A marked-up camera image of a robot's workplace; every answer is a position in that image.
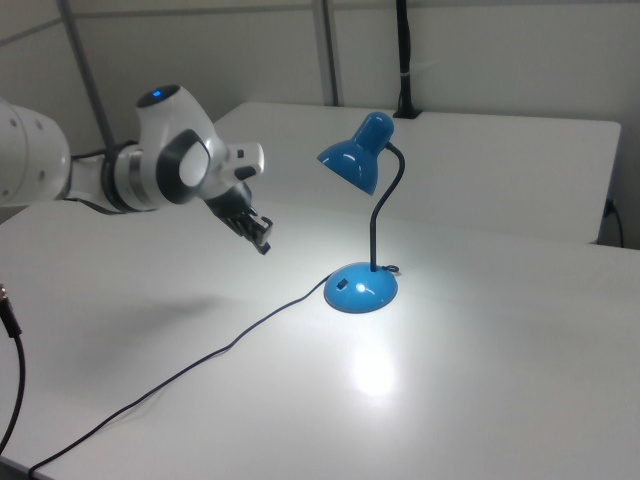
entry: white wall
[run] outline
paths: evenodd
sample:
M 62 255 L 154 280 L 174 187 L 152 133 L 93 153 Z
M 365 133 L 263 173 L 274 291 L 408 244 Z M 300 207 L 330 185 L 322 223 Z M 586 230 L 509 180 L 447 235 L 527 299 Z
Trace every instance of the white wall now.
M 417 107 L 621 123 L 611 193 L 640 248 L 640 4 L 421 6 L 409 22 L 414 69 L 427 66 L 412 75 Z M 336 0 L 335 25 L 344 105 L 395 108 L 393 2 Z M 617 245 L 614 222 L 603 240 Z
M 135 139 L 135 103 L 185 86 L 217 120 L 256 100 L 324 104 L 310 0 L 72 3 L 116 141 Z
M 102 142 L 55 0 L 0 0 L 0 97 L 62 127 L 73 152 Z M 20 209 L 0 208 L 0 223 Z

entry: white table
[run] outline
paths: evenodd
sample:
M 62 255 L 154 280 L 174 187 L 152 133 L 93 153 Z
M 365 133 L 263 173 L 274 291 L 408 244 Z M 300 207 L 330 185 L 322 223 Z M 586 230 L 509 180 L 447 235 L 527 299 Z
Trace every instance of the white table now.
M 216 123 L 229 142 L 259 141 L 268 161 L 260 198 L 365 213 L 371 199 L 312 162 L 350 138 L 370 109 L 246 103 Z M 385 206 L 396 218 L 590 243 L 597 240 L 620 125 L 549 118 L 422 113 L 394 119 L 407 170 Z M 381 156 L 376 197 L 395 157 Z M 325 190 L 331 189 L 331 196 Z
M 367 259 L 366 215 L 265 202 L 260 257 L 203 204 L 0 227 L 28 382 L 6 459 L 29 466 L 321 277 Z M 91 478 L 634 478 L 635 251 L 383 218 L 383 310 L 317 292 L 42 473 Z M 0 343 L 0 418 L 17 369 Z

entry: lamp base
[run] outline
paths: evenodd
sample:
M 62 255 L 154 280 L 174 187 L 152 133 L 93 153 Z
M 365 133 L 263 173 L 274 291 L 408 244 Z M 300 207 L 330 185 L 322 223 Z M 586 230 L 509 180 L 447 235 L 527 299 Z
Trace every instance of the lamp base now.
M 398 292 L 398 282 L 388 270 L 371 271 L 367 262 L 352 263 L 334 272 L 324 287 L 324 298 L 336 310 L 367 313 L 387 305 Z

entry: lamp shade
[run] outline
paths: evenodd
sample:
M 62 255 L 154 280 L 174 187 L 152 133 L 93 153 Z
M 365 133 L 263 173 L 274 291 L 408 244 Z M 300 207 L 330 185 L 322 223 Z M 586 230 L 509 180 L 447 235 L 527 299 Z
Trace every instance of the lamp shade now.
M 393 134 L 393 121 L 382 112 L 367 117 L 351 140 L 336 143 L 318 160 L 342 178 L 373 195 L 378 183 L 378 155 Z

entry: black cable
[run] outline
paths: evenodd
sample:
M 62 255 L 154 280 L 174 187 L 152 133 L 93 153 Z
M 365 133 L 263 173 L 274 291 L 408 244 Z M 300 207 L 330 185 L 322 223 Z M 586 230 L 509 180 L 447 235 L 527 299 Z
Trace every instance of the black cable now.
M 9 443 L 9 439 L 11 438 L 11 434 L 13 433 L 13 429 L 16 426 L 16 422 L 18 421 L 18 415 L 20 415 L 20 408 L 22 407 L 22 399 L 24 397 L 24 386 L 26 379 L 26 365 L 24 361 L 24 349 L 22 347 L 22 340 L 20 337 L 14 338 L 16 342 L 16 349 L 18 350 L 18 363 L 20 364 L 20 380 L 18 380 L 18 395 L 16 397 L 16 403 L 13 407 L 13 414 L 11 415 L 11 420 L 9 421 L 9 426 L 4 433 L 4 437 L 2 437 L 2 441 L 0 442 L 0 455 L 4 452 L 7 443 Z
M 620 220 L 620 214 L 618 213 L 618 209 L 615 204 L 611 203 L 611 211 L 616 216 L 616 220 L 618 222 L 618 232 L 620 234 L 620 248 L 624 248 L 624 235 L 622 234 L 622 220 Z
M 135 145 L 135 144 L 136 144 L 136 142 L 134 142 L 133 140 L 127 140 L 126 142 L 114 145 L 112 150 L 115 151 L 115 152 L 119 152 L 123 148 L 129 147 L 129 146 Z M 94 151 L 89 152 L 89 153 L 82 153 L 80 155 L 71 155 L 71 160 L 82 160 L 83 158 L 97 157 L 98 155 L 106 155 L 107 152 L 108 152 L 108 150 L 106 148 L 100 148 L 98 150 L 94 150 Z
M 22 399 L 24 397 L 24 388 L 25 388 L 25 380 L 26 380 L 26 363 L 24 359 L 24 348 L 22 346 L 22 340 L 20 339 L 20 334 L 22 330 L 20 330 L 20 326 L 18 325 L 18 321 L 16 320 L 15 315 L 13 314 L 13 309 L 11 308 L 11 302 L 9 302 L 9 297 L 7 296 L 7 292 L 4 289 L 4 286 L 0 284 L 0 317 L 2 318 L 2 323 L 7 330 L 7 334 L 10 338 L 13 338 L 16 342 L 16 349 L 18 350 L 18 364 L 20 370 L 20 378 L 18 380 L 18 395 L 16 397 L 16 402 L 13 406 L 13 413 L 11 414 L 11 420 L 9 420 L 9 426 L 2 437 L 2 441 L 0 441 L 0 455 L 4 452 L 7 443 L 9 443 L 9 439 L 11 438 L 11 434 L 13 433 L 13 429 L 16 426 L 16 422 L 18 421 L 18 416 L 20 415 L 20 408 L 22 407 Z
M 162 382 L 160 385 L 152 388 L 151 390 L 149 390 L 147 393 L 145 393 L 144 395 L 142 395 L 140 398 L 138 398 L 136 401 L 130 403 L 129 405 L 122 407 L 120 410 L 118 410 L 117 412 L 115 412 L 114 414 L 110 415 L 109 417 L 107 417 L 105 420 L 103 420 L 99 425 L 97 425 L 95 428 L 93 428 L 91 431 L 89 431 L 88 433 L 86 433 L 85 435 L 83 435 L 82 437 L 80 437 L 78 440 L 76 440 L 75 442 L 73 442 L 71 445 L 65 447 L 64 449 L 60 450 L 58 453 L 50 456 L 49 458 L 41 461 L 40 463 L 35 464 L 33 467 L 31 467 L 29 469 L 29 471 L 27 472 L 27 476 L 29 478 L 29 480 L 35 480 L 34 477 L 34 473 L 37 469 L 39 469 L 40 467 L 43 467 L 44 465 L 47 465 L 48 463 L 56 460 L 57 458 L 61 457 L 62 455 L 64 455 L 65 453 L 67 453 L 68 451 L 74 449 L 75 447 L 77 447 L 78 445 L 80 445 L 82 442 L 84 442 L 85 440 L 87 440 L 89 437 L 91 437 L 94 433 L 96 433 L 98 430 L 100 430 L 102 427 L 104 427 L 105 425 L 107 425 L 111 420 L 113 420 L 114 418 L 118 417 L 119 415 L 123 414 L 124 412 L 126 412 L 127 410 L 130 410 L 131 408 L 139 405 L 140 403 L 142 403 L 143 401 L 145 401 L 147 398 L 149 398 L 151 395 L 153 395 L 154 393 L 158 392 L 158 390 L 166 387 L 168 384 L 170 384 L 171 382 L 173 382 L 174 380 L 176 380 L 178 377 L 181 377 L 182 375 L 184 375 L 185 373 L 187 373 L 189 370 L 197 367 L 198 365 L 200 365 L 201 363 L 206 362 L 207 360 L 217 356 L 217 355 L 221 355 L 223 353 L 228 352 L 229 350 L 231 350 L 236 343 L 238 343 L 240 341 L 240 339 L 242 339 L 242 337 L 244 337 L 247 333 L 249 333 L 251 330 L 253 330 L 254 328 L 256 328 L 257 326 L 259 326 L 260 324 L 266 322 L 269 318 L 273 317 L 275 314 L 280 313 L 281 311 L 302 302 L 303 300 L 306 300 L 309 296 L 311 296 L 311 294 L 313 292 L 315 292 L 320 285 L 322 285 L 323 283 L 325 283 L 329 277 L 331 275 L 327 275 L 326 277 L 324 277 L 322 280 L 320 280 L 320 282 L 318 282 L 316 284 L 315 287 L 313 287 L 307 294 L 305 294 L 304 296 L 293 300 L 285 305 L 282 305 L 281 307 L 276 308 L 273 312 L 271 312 L 270 314 L 268 314 L 265 317 L 262 317 L 260 320 L 258 320 L 257 322 L 255 322 L 253 325 L 251 325 L 250 327 L 248 327 L 245 331 L 243 331 L 240 335 L 238 335 L 231 343 L 229 343 L 227 346 L 222 347 L 218 350 L 216 350 L 215 352 L 212 352 L 204 357 L 202 357 L 200 360 L 197 360 L 195 362 L 193 362 L 191 365 L 189 365 L 188 367 L 180 370 L 178 373 L 176 373 L 175 375 L 173 375 L 172 377 L 170 377 L 169 379 L 165 380 L 164 382 Z

